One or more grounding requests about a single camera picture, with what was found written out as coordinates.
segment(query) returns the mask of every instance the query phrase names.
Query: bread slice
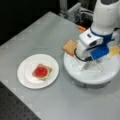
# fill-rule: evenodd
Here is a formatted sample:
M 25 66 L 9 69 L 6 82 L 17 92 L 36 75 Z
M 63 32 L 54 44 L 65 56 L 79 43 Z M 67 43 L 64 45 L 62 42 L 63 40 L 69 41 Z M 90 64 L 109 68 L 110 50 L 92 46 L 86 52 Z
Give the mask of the bread slice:
M 116 55 L 118 53 L 120 53 L 120 47 L 119 46 L 112 46 L 110 48 L 110 52 L 109 52 L 110 56 L 114 56 L 114 55 Z
M 44 68 L 47 69 L 47 72 L 48 72 L 48 73 L 47 73 L 47 75 L 46 75 L 45 77 L 37 76 L 37 75 L 35 74 L 35 70 L 38 69 L 39 67 L 44 67 Z M 49 75 L 50 75 L 50 73 L 51 73 L 51 71 L 52 71 L 52 68 L 50 68 L 50 67 L 48 67 L 48 66 L 45 66 L 45 65 L 43 65 L 43 64 L 39 64 L 36 69 L 33 71 L 32 75 L 33 75 L 34 77 L 37 77 L 37 78 L 41 79 L 41 80 L 46 80 L 46 79 L 49 77 Z
M 67 54 L 74 56 L 74 50 L 77 48 L 77 42 L 74 40 L 68 40 L 62 47 Z

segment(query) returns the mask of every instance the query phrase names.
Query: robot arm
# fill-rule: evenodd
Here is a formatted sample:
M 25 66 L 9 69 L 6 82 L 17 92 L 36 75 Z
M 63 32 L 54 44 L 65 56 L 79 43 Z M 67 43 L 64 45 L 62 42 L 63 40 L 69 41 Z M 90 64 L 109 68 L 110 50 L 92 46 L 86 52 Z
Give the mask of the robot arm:
M 97 60 L 109 53 L 108 43 L 119 36 L 118 33 L 114 33 L 120 15 L 119 9 L 119 0 L 97 1 L 92 26 L 79 36 L 80 41 L 76 49 L 77 57 L 83 60 L 88 57 Z

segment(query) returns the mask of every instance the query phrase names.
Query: table surface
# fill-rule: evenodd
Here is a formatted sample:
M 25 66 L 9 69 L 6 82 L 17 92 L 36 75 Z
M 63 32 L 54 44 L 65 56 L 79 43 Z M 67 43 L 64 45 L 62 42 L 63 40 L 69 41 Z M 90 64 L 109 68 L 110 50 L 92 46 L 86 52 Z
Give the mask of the table surface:
M 120 120 L 120 75 L 105 88 L 87 90 L 73 84 L 64 68 L 61 46 L 79 34 L 75 24 L 47 13 L 0 47 L 0 80 L 42 120 Z M 41 53 L 57 60 L 60 73 L 50 86 L 28 89 L 17 78 L 18 66 Z

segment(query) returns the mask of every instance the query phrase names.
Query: blue part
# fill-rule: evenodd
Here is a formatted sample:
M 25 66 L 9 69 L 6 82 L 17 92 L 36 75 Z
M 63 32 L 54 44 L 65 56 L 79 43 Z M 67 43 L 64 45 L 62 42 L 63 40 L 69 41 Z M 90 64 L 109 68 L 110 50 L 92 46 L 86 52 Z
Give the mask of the blue part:
M 91 56 L 94 60 L 97 60 L 105 55 L 107 55 L 109 53 L 109 48 L 107 47 L 107 43 L 113 41 L 114 39 L 112 39 L 112 35 L 113 33 L 109 34 L 109 35 L 98 35 L 95 32 L 92 31 L 92 29 L 90 28 L 91 32 L 99 37 L 103 38 L 103 43 L 101 45 L 97 45 L 96 49 L 94 49 L 91 52 Z
M 98 35 L 96 34 L 95 32 L 92 31 L 92 29 L 90 28 L 92 34 L 94 34 L 95 36 L 99 36 L 99 37 L 102 37 L 103 38 L 103 43 L 102 44 L 107 44 L 109 43 L 110 41 L 113 41 L 112 40 L 112 35 L 113 33 L 109 34 L 109 35 Z
M 109 53 L 107 45 L 99 45 L 95 50 L 91 52 L 91 56 L 94 60 L 97 60 Z

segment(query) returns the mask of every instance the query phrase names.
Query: white cylindrical base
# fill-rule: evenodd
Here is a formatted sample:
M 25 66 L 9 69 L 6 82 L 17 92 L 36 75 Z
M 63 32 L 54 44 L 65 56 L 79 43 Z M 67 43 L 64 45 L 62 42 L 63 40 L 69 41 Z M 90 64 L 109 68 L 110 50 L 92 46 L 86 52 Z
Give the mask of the white cylindrical base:
M 102 62 L 90 62 L 84 69 L 80 69 L 83 65 L 82 61 L 76 58 L 64 55 L 64 66 L 74 79 L 84 84 L 99 85 L 112 80 L 120 70 L 119 54 L 112 57 L 104 57 Z

